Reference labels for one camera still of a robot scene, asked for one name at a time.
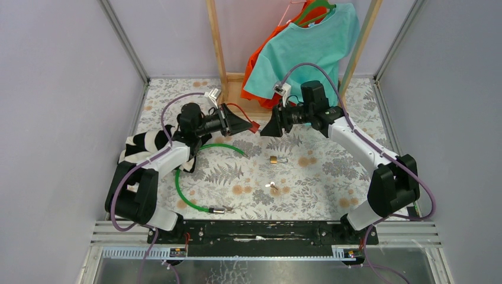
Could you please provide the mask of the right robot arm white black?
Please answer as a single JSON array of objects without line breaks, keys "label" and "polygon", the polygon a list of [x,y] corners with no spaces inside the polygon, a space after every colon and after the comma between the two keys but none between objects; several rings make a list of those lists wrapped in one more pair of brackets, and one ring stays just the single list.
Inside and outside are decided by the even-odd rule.
[{"label": "right robot arm white black", "polygon": [[303,102],[280,101],[272,109],[261,136],[281,137],[295,124],[310,124],[347,150],[371,174],[367,199],[341,218],[340,238],[353,244],[363,229],[389,217],[420,196],[416,161],[409,154],[399,156],[385,149],[357,127],[339,106],[330,106],[324,86],[317,80],[301,85]]}]

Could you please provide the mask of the brass padlock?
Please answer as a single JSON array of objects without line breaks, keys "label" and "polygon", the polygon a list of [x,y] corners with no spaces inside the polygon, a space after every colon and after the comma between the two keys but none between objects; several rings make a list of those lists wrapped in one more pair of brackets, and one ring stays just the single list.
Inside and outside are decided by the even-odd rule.
[{"label": "brass padlock", "polygon": [[269,161],[271,164],[284,164],[284,163],[288,163],[288,158],[287,157],[271,156]]}]

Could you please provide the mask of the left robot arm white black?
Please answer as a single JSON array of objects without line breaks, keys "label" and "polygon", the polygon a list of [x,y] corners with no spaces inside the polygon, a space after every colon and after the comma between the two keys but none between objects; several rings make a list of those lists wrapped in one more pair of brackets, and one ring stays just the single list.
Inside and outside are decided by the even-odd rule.
[{"label": "left robot arm white black", "polygon": [[159,182],[174,170],[193,171],[202,146],[219,132],[231,136],[253,129],[253,124],[233,113],[226,104],[204,114],[196,103],[182,106],[176,125],[164,125],[128,138],[115,170],[105,210],[113,218],[161,229],[169,243],[177,243],[184,234],[177,223],[181,216],[157,206]]}]

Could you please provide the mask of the red cable lock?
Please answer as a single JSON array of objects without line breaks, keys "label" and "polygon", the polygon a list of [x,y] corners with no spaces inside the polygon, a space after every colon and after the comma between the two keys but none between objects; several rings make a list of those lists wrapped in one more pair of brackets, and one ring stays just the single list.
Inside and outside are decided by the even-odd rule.
[{"label": "red cable lock", "polygon": [[252,120],[241,106],[239,106],[238,104],[235,104],[235,103],[227,103],[227,105],[232,106],[232,107],[236,107],[244,115],[244,117],[248,120],[248,122],[252,124],[252,127],[249,129],[250,132],[255,134],[259,131],[260,124],[258,124],[256,121]]}]

